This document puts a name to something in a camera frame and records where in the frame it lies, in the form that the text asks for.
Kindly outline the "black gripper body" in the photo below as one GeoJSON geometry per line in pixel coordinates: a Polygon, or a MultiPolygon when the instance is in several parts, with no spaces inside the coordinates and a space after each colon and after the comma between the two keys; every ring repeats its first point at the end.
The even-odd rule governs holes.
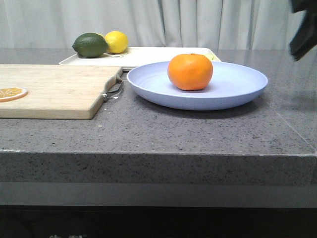
{"type": "Polygon", "coordinates": [[[317,1],[292,0],[291,7],[293,13],[305,11],[302,23],[289,44],[293,59],[299,61],[317,45],[317,1]]]}

